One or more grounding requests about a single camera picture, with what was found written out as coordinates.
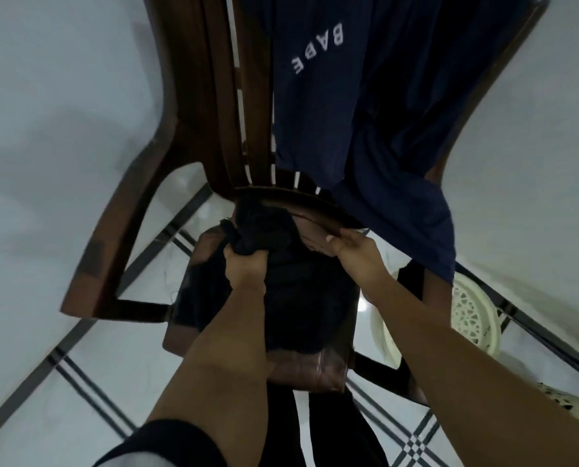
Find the person's right hand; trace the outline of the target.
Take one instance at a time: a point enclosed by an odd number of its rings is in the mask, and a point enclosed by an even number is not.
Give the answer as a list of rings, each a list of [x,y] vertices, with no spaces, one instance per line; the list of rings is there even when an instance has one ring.
[[[373,239],[352,229],[341,228],[339,234],[351,239],[351,250],[337,257],[346,273],[359,286],[363,297],[380,308],[393,279]]]

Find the person's left hand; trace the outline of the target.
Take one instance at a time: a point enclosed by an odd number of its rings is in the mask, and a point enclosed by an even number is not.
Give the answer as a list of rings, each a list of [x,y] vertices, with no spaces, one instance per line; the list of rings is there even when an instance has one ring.
[[[232,290],[247,288],[265,294],[265,277],[267,268],[226,268],[225,276]]]

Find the black cloth garment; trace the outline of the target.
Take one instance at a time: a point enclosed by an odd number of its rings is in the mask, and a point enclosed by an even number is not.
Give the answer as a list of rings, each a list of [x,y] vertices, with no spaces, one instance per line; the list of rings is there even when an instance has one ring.
[[[254,196],[237,203],[235,220],[217,227],[221,239],[208,257],[186,271],[173,321],[204,330],[226,303],[231,285],[224,249],[237,255],[268,251],[265,276],[265,343],[268,351],[322,351],[356,309],[359,287],[340,260],[310,250],[291,213]]]

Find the person's left forearm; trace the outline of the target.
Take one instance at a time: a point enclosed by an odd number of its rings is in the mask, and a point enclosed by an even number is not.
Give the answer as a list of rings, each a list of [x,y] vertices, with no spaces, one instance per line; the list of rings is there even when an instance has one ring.
[[[240,282],[196,338],[147,423],[173,419],[202,429],[228,467],[256,467],[268,426],[263,282]]]

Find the person's right forearm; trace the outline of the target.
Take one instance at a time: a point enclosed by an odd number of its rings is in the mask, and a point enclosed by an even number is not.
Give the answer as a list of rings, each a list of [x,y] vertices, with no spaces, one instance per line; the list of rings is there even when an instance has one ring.
[[[465,467],[579,467],[579,421],[387,273],[360,283]]]

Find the navy blue printed t-shirt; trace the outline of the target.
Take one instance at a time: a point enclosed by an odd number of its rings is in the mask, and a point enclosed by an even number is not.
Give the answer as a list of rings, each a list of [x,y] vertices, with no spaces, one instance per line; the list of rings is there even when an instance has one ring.
[[[533,0],[238,0],[271,40],[277,167],[452,283],[454,226],[425,178]]]

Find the brown plastic chair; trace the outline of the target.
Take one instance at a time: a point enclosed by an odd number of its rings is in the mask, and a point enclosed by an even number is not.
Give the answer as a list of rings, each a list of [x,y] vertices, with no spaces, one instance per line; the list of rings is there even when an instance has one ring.
[[[288,210],[310,250],[329,253],[323,238],[341,227],[372,230],[339,206],[331,192],[318,187],[308,175],[277,167],[271,40],[241,2],[144,2],[161,65],[161,120],[101,215],[61,312],[108,321],[166,322],[163,348],[183,356],[201,331],[173,321],[177,302],[162,305],[117,297],[145,213],[171,172],[198,162],[211,191],[222,198],[238,203],[244,196],[254,196],[266,206]],[[548,4],[549,0],[532,1],[515,36],[473,91],[445,153],[426,173],[428,181],[441,188],[449,153],[462,128]],[[221,239],[217,227],[204,232],[194,250],[188,252],[191,260],[187,270],[216,248]],[[421,290],[419,296],[424,302],[443,314],[443,306],[452,299],[445,297],[444,290],[451,290],[453,282],[441,279],[414,259],[412,269],[415,274],[407,287]],[[269,352],[269,380],[309,392],[342,392],[348,369],[353,369],[387,391],[425,405],[409,369],[391,369],[352,348],[358,306],[359,297],[356,309],[319,353]]]

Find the person's black trousers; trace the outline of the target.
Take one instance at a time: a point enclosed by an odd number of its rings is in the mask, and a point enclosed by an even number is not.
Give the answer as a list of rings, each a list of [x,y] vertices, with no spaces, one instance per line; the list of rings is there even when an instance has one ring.
[[[306,467],[294,392],[268,383],[267,394],[268,432],[259,467]],[[388,467],[350,392],[310,393],[309,432],[315,467]]]

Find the person's black sleeve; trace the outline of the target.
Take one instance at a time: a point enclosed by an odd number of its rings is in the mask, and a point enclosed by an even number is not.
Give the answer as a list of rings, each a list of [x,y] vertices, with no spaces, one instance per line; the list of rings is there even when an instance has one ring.
[[[228,467],[208,434],[188,422],[161,419],[143,425],[92,467]]]

